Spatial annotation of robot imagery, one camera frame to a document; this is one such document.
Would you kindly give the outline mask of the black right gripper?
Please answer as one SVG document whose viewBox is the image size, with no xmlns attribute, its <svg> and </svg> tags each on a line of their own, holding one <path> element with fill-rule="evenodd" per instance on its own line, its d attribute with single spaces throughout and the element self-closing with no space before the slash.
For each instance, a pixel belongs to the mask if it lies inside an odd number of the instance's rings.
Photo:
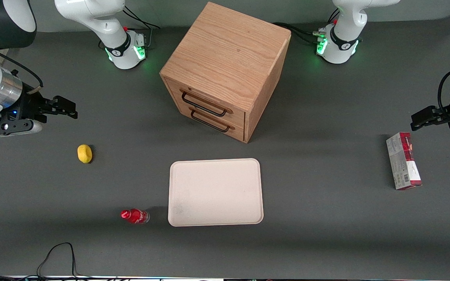
<svg viewBox="0 0 450 281">
<path fill-rule="evenodd" d="M 24 92 L 15 103 L 16 119 L 47 119 L 48 114 L 64 115 L 77 119 L 76 104 L 62 96 L 54 96 L 51 100 L 41 93 L 27 94 Z"/>
</svg>

